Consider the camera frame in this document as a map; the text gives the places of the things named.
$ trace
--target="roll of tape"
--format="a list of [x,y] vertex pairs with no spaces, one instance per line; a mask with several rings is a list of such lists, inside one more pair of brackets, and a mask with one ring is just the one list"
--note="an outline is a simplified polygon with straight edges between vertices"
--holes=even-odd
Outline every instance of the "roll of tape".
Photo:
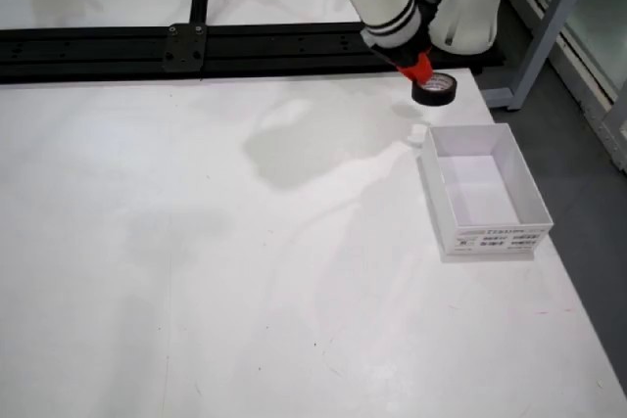
[[458,94],[458,82],[446,73],[436,72],[424,84],[413,83],[411,97],[425,107],[449,105]]

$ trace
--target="white table surface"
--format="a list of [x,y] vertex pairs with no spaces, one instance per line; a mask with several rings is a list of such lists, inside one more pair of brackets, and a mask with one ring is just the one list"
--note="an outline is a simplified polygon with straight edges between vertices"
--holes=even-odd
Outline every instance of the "white table surface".
[[420,141],[492,120],[455,76],[442,109],[397,75],[0,89],[0,416],[627,416],[550,240],[441,257]]

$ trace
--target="open box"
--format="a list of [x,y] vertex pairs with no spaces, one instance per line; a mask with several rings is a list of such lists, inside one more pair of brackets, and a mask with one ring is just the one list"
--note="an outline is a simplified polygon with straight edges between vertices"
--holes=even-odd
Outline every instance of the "open box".
[[447,254],[532,252],[553,227],[508,125],[431,127],[421,158]]

